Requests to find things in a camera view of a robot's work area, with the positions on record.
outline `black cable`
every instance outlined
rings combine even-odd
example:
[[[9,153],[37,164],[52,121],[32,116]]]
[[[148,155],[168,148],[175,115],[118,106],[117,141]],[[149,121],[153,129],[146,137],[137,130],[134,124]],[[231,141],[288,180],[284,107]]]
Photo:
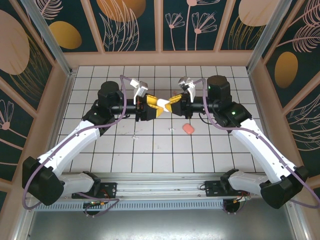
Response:
[[[201,121],[204,122],[205,124],[212,125],[210,122],[206,122],[206,121],[202,118],[200,112],[199,112],[199,118],[200,118]]]
[[[130,114],[125,115],[122,119],[128,119],[128,118],[130,118]]]

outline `leaf illustration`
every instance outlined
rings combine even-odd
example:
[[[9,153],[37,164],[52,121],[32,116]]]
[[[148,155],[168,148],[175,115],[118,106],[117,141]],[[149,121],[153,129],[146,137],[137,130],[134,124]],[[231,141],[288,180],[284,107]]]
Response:
[[[308,0],[305,6],[303,21],[310,27],[320,24],[320,0]]]
[[[108,52],[135,51],[139,44],[139,26],[135,13],[122,1],[122,8],[115,0],[101,0],[107,18],[100,17],[104,24],[103,45]]]
[[[311,53],[320,44],[320,25],[301,27],[291,42],[296,52]]]
[[[34,0],[44,19],[53,20],[61,11],[61,0]]]

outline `black grid line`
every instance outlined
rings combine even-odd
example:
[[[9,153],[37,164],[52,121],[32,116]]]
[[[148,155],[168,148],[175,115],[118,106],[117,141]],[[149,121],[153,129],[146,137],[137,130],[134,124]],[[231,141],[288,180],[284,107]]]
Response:
[[[93,67],[92,68],[92,73],[91,73],[91,78],[90,78],[90,83],[89,83],[89,87],[90,87],[90,84],[91,84],[91,80],[92,80],[92,76],[93,76],[93,74],[94,74],[94,68],[95,67]],[[84,104],[84,109],[83,109],[83,111],[82,111],[82,115],[84,115],[84,111],[85,111],[85,108],[86,108],[86,103],[87,103],[87,98],[88,98],[88,94],[89,94],[89,89],[88,89],[88,91],[87,91],[87,93],[86,93],[86,98],[85,98],[85,104]],[[73,164],[73,160],[71,161],[71,165],[70,165],[70,172],[71,172],[71,169],[72,169],[72,164]]]
[[[125,73],[125,66],[123,66],[123,72],[122,75]],[[116,147],[116,139],[117,139],[117,128],[118,128],[118,124],[115,125],[115,132],[114,132],[114,143],[113,143],[113,151],[112,151],[112,160],[111,160],[111,167],[110,167],[110,173],[112,173],[112,166],[114,164],[114,156],[115,156],[115,147]]]
[[[136,135],[136,121],[134,121],[134,129],[133,129],[133,134]],[[132,143],[132,161],[131,161],[131,173],[134,169],[134,154],[135,154],[135,142],[136,140],[133,139],[133,143]]]
[[[156,66],[154,66],[154,76],[156,76]],[[156,85],[156,78],[153,78],[153,88]],[[155,120],[152,120],[152,165],[151,165],[151,172],[154,172],[154,155],[155,155]]]
[[[170,81],[169,81],[169,84],[170,84],[170,86],[169,86],[169,89],[167,88],[167,89],[150,89],[151,90],[151,94],[152,94],[152,91],[153,91],[153,95],[154,95],[154,93],[155,93],[155,91],[157,90],[157,91],[170,91],[170,96],[172,96],[173,95],[173,88],[174,88],[174,86],[172,85],[172,83],[173,83],[173,79],[172,78],[175,78],[175,80],[178,78],[178,77],[172,77],[172,69],[171,69],[171,67],[172,66],[170,66],[169,67],[169,71],[170,71]],[[93,73],[94,73],[94,67],[93,67],[93,70],[92,70],[92,73],[91,73],[91,78],[90,78],[90,83],[89,83],[89,88],[90,88],[90,85],[92,84],[92,81],[93,81]],[[110,70],[110,68],[108,68],[108,73],[107,73],[107,79],[109,78],[109,70]],[[156,67],[155,66],[153,66],[153,72],[154,72],[154,76],[152,76],[153,77],[153,84],[154,84],[154,86],[156,86],[156,79],[158,78],[158,80],[160,79],[160,78],[165,78],[165,77],[155,77],[155,70],[156,70]],[[201,66],[200,66],[200,71],[201,71],[201,76],[199,76],[199,78],[201,78],[202,77],[202,75],[203,75],[203,72],[202,72],[202,68],[201,68]],[[247,77],[234,77],[234,73],[233,73],[233,69],[231,68],[231,71],[232,71],[232,75],[233,75],[233,79],[236,79],[236,78],[239,78],[239,79],[247,79]],[[90,104],[90,103],[87,103],[87,101],[88,101],[88,97],[89,97],[89,93],[90,93],[90,89],[88,89],[88,90],[86,90],[86,89],[83,89],[83,90],[81,90],[81,89],[77,89],[77,90],[73,90],[73,87],[72,87],[72,91],[87,91],[87,95],[86,95],[86,100],[85,100],[85,103],[68,103],[68,107],[72,107],[72,105],[76,105],[76,104],[84,104],[84,109],[83,109],[83,112],[85,111],[85,109],[86,109],[86,104]],[[235,85],[235,90],[237,91],[237,96],[238,96],[238,98],[239,98],[239,91],[253,91],[252,89],[251,90],[249,90],[249,89],[244,89],[244,90],[238,90],[237,89],[237,85]],[[256,103],[244,103],[244,104],[247,104],[247,105],[257,105]],[[63,125],[64,125],[64,123],[65,123],[65,119],[75,119],[75,120],[81,120],[80,118],[67,118],[66,117],[66,114],[67,114],[67,110],[68,110],[68,108],[66,109],[66,112],[65,112],[65,115],[64,115],[64,118],[63,118],[63,121],[62,121],[62,125],[61,125],[61,129],[60,129],[60,132],[59,132],[59,136],[67,136],[67,134],[65,135],[65,134],[61,134],[61,131],[62,131],[62,128],[63,128]],[[167,119],[167,120],[169,120],[170,119],[170,121],[171,121],[171,128],[173,128],[173,119],[183,119],[183,118],[181,118],[181,117],[175,117],[173,114],[171,115],[171,117],[165,117],[165,118],[161,118],[161,119]],[[94,154],[112,154],[112,162],[111,162],[111,169],[110,169],[110,172],[112,172],[112,167],[113,167],[113,160],[114,160],[114,154],[123,154],[123,152],[115,152],[115,145],[116,145],[116,137],[117,137],[117,135],[118,136],[133,136],[132,134],[117,134],[117,127],[118,127],[118,125],[117,126],[115,126],[115,133],[113,133],[113,134],[108,134],[108,132],[106,132],[105,133],[105,135],[109,135],[109,136],[114,136],[114,144],[113,144],[113,151],[111,152],[111,150],[110,150],[110,152],[108,151],[108,152],[95,152],[95,150],[96,150],[96,142],[94,143],[94,146],[93,146],[93,153],[92,153],[92,161],[91,161],[91,166],[90,166],[90,170],[92,169],[92,164],[93,164],[93,157],[94,157]],[[171,147],[172,147],[172,150],[171,151],[169,151],[168,150],[168,152],[157,152],[156,154],[172,154],[172,172],[175,172],[174,171],[174,154],[192,154],[192,164],[193,164],[193,172],[195,172],[195,163],[194,163],[194,146],[193,146],[193,136],[209,136],[209,138],[210,138],[210,144],[211,144],[211,149],[209,150],[208,149],[208,151],[209,152],[197,152],[197,154],[212,154],[212,161],[213,161],[213,170],[214,171],[216,171],[216,169],[215,169],[215,160],[214,160],[214,156],[213,156],[213,154],[225,154],[226,152],[214,152],[213,151],[213,146],[212,146],[212,139],[211,139],[211,136],[226,136],[226,134],[212,134],[211,133],[211,130],[210,130],[210,126],[208,125],[207,126],[209,129],[208,129],[208,134],[191,134],[190,135],[190,140],[191,140],[191,150],[190,150],[190,152],[189,151],[184,151],[184,152],[174,152],[174,139],[173,139],[173,136],[175,135],[175,136],[188,136],[188,135],[185,135],[185,134],[174,134],[173,135],[173,133],[171,133],[171,134],[157,134],[157,136],[169,136],[169,135],[171,135],[171,140],[172,140],[172,143],[171,143]],[[134,123],[134,133],[136,132],[136,123]],[[154,152],[154,136],[155,136],[155,122],[154,122],[154,120],[152,120],[152,134],[139,134],[139,135],[137,135],[137,136],[151,136],[152,135],[152,171],[151,172],[154,172],[154,154],[155,154],[155,152]],[[228,137],[229,137],[229,145],[230,145],[230,148],[232,148],[231,147],[231,139],[230,139],[230,135],[228,134]],[[133,164],[134,164],[134,162],[133,162],[133,158],[134,158],[134,154],[150,154],[150,152],[135,152],[135,150],[134,150],[134,148],[135,148],[135,141],[133,141],[133,146],[132,146],[132,162],[131,162],[131,172],[133,172]],[[241,153],[241,154],[244,154],[244,153],[249,153],[249,151],[248,152],[233,152],[232,151],[232,149],[231,149],[231,151],[230,152],[228,152],[229,154],[231,153],[231,155],[232,155],[232,162],[233,162],[233,166],[235,166],[235,162],[234,162],[234,156],[233,156],[233,154],[237,154],[237,153]],[[256,166],[255,166],[255,162],[254,162],[254,160],[253,160],[253,158],[252,158],[252,161],[253,161],[253,167],[254,168],[252,168],[252,170],[251,171],[248,171],[248,173],[250,172],[250,173],[254,173],[254,172],[257,172],[257,169],[256,169]]]

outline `flower illustration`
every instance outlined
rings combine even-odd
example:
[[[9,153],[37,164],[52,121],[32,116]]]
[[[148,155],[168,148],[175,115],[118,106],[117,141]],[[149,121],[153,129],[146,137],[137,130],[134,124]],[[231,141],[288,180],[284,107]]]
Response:
[[[186,0],[186,3],[193,7],[193,6],[197,6],[197,5],[210,5],[210,4],[216,4],[220,2],[220,0]]]
[[[186,3],[189,5],[188,12],[186,15],[186,28],[185,28],[185,50],[188,51],[188,27],[189,27],[189,15],[191,7],[197,5],[211,5],[217,4],[220,0],[186,0]]]
[[[0,100],[0,129],[8,130],[10,129],[10,121],[12,119],[12,115],[14,114],[14,104],[10,101],[6,103],[2,99]]]
[[[174,44],[174,37],[172,34],[172,29],[183,27],[185,25],[185,21],[183,21],[183,17],[181,16],[181,12],[180,13],[173,13],[172,16],[170,13],[167,13],[165,15],[165,20],[168,23],[168,26],[170,28],[172,47],[173,47],[173,50],[175,51],[176,48],[175,48],[175,44]]]
[[[27,138],[26,136],[23,136],[22,134],[14,131],[10,128],[10,122],[11,122],[12,116],[14,114],[14,109],[15,109],[15,105],[12,102],[8,101],[8,103],[6,105],[4,100],[2,100],[2,99],[0,100],[0,130],[4,130],[4,131],[9,130],[9,131],[13,132],[14,134],[26,139]],[[22,147],[17,146],[11,142],[5,141],[1,138],[0,138],[0,142],[7,144],[13,148],[19,149],[19,150],[23,149]]]
[[[198,34],[210,33],[217,30],[217,25],[214,24],[216,19],[215,12],[212,14],[203,13],[199,18],[199,12],[192,14],[192,24],[195,32],[194,50],[197,50]]]

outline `white tile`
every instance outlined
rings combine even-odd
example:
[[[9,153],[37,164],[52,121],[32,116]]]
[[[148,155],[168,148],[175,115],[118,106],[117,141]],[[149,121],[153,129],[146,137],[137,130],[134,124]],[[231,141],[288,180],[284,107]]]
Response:
[[[226,78],[232,78],[234,76],[232,74],[231,66],[217,66],[216,70],[220,76],[225,76]]]
[[[154,91],[154,95],[155,95],[158,99],[168,100],[168,99],[171,98],[171,92],[170,92],[170,90],[155,90],[155,91]]]
[[[255,168],[255,171],[257,173],[264,173],[264,169],[262,168],[261,164],[255,159],[253,158],[253,163],[254,163],[254,168]]]
[[[81,78],[83,77],[91,78],[93,70],[94,70],[93,66],[79,66],[76,76]]]
[[[106,79],[107,82],[116,82],[119,86],[119,89],[122,90],[123,87],[122,87],[122,84],[121,84],[121,81],[120,81],[120,78],[119,77],[108,77]],[[133,86],[130,85],[130,82],[126,79],[123,79],[123,82],[124,82],[124,86],[125,86],[125,90],[132,90],[133,89]]]
[[[208,135],[192,136],[192,151],[194,153],[211,153],[210,137]]]
[[[171,119],[155,119],[154,135],[171,135]]]
[[[180,78],[182,77],[171,77],[171,90],[177,90],[178,94],[183,91],[178,85]]]
[[[93,104],[98,99],[98,90],[90,90],[86,98],[86,104]]]
[[[135,120],[122,119],[116,126],[117,135],[134,135],[135,134]]]
[[[252,90],[249,78],[236,77],[234,82],[237,90]]]
[[[70,104],[85,104],[87,99],[88,91],[84,90],[75,90],[72,91],[71,97],[69,100]]]
[[[81,119],[84,113],[84,104],[68,104],[65,118],[66,119]]]
[[[186,67],[185,66],[171,66],[171,77],[182,78],[186,75]]]
[[[109,66],[94,66],[93,78],[106,78],[108,76]]]
[[[115,135],[116,125],[111,126],[103,135]]]
[[[62,135],[69,135],[79,125],[81,119],[65,119],[61,129]]]
[[[109,77],[117,77],[119,78],[120,75],[124,74],[124,66],[110,66],[109,72],[108,72],[108,78]]]
[[[128,78],[139,77],[139,66],[125,66],[123,75],[125,75]]]
[[[114,145],[115,145],[115,136],[102,135],[95,142],[94,152],[95,153],[113,153]]]
[[[174,153],[192,153],[191,136],[173,136]]]
[[[255,104],[243,104],[243,106],[249,111],[249,113],[251,113],[252,117],[254,119],[259,119],[259,112],[257,109],[257,105]]]
[[[195,95],[197,97],[202,97],[204,95],[204,91],[203,90],[195,90]],[[205,96],[206,97],[208,96],[208,90],[207,89],[205,90]]]
[[[231,150],[233,153],[249,153],[250,151],[234,136],[230,135]]]
[[[154,121],[136,121],[135,135],[152,135],[154,132]]]
[[[181,119],[172,119],[172,131],[173,135],[188,135],[184,130],[183,126],[185,124],[190,124],[189,119],[181,118]]]
[[[228,135],[211,136],[211,144],[213,153],[231,153]]]
[[[260,129],[260,131],[264,134],[264,129],[262,127],[261,120],[260,119],[255,119],[254,121],[255,121],[256,125],[258,126],[258,128]]]
[[[193,173],[194,163],[191,153],[173,154],[174,173]]]
[[[132,163],[133,173],[152,173],[152,154],[135,153]]]
[[[235,168],[231,153],[214,153],[213,161],[216,173],[226,173]]]
[[[230,90],[237,90],[235,79],[233,77],[227,77],[226,79],[230,84]]]
[[[232,72],[234,77],[247,78],[247,68],[245,66],[232,66]]]
[[[155,66],[140,66],[139,77],[154,77]]]
[[[95,141],[89,143],[89,145],[86,146],[86,147],[81,151],[81,153],[93,153],[93,152],[95,151],[95,144],[96,144]]]
[[[134,150],[134,139],[132,136],[117,135],[115,136],[114,152],[115,153],[132,153]]]
[[[110,173],[112,153],[95,153],[91,166],[92,173]]]
[[[254,93],[251,90],[238,90],[239,103],[241,104],[255,104]]]
[[[232,101],[239,103],[239,97],[238,97],[238,93],[236,90],[231,90],[230,94],[232,96]]]
[[[154,173],[172,173],[173,160],[172,154],[155,153],[153,154],[153,172]]]
[[[171,89],[170,77],[156,77],[154,81],[154,89],[170,90]]]
[[[201,119],[191,119],[190,125],[194,128],[192,135],[209,135],[208,124],[203,123]]]
[[[90,171],[93,153],[79,153],[74,157],[71,165],[71,173]]]
[[[202,77],[209,78],[211,76],[217,75],[216,66],[201,66]]]
[[[220,130],[215,126],[213,126],[212,124],[209,125],[209,131],[210,131],[210,135],[228,135],[228,132],[226,130]]]
[[[193,164],[195,173],[214,173],[212,153],[194,153]]]
[[[188,77],[202,78],[200,66],[186,66],[186,75]]]
[[[134,140],[134,153],[152,153],[153,136],[140,135],[136,136]]]
[[[155,78],[153,76],[150,76],[150,77],[139,77],[138,79],[139,79],[139,81],[143,81],[143,82],[147,83],[149,90],[154,90],[155,89]]]
[[[172,153],[172,136],[153,136],[154,153]]]
[[[90,81],[90,77],[77,77],[74,81],[72,90],[88,90]]]
[[[233,153],[234,167],[242,172],[254,173],[254,160],[250,153]]]
[[[171,119],[171,118],[172,118],[171,112],[164,111],[164,112],[161,113],[161,115],[158,116],[156,119]]]
[[[132,153],[113,154],[112,168],[113,173],[131,173]]]
[[[100,90],[101,85],[107,81],[106,77],[93,77],[91,78],[90,90]]]
[[[170,77],[170,66],[155,66],[156,77]]]

